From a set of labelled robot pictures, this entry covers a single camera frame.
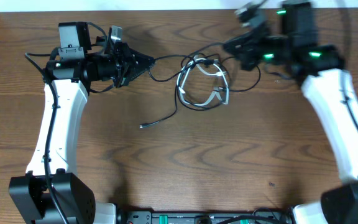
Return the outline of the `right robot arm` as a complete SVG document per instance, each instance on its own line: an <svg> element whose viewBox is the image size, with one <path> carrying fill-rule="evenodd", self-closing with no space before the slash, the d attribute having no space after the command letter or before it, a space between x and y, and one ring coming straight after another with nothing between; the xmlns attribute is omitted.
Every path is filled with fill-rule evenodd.
<svg viewBox="0 0 358 224"><path fill-rule="evenodd" d="M281 33L273 35L261 4L236 11L249 31L224 43L243 70L261 62L285 66L316 112L336 160L342 185L317 202L294 206L293 223L358 223L358 99L344 57L321 45L309 1L284 1Z"/></svg>

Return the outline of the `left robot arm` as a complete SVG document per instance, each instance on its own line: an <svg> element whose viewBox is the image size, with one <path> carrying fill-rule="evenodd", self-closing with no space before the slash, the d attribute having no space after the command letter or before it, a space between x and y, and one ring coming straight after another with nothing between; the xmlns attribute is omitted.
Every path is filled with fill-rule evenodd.
<svg viewBox="0 0 358 224"><path fill-rule="evenodd" d="M45 107L39 138L25 174L12 177L9 195L26 223L124 223L113 203L97 202L78 178L76 150L91 84L127 86L155 63L122 41L120 27L90 39L90 22L62 22L60 45L40 70Z"/></svg>

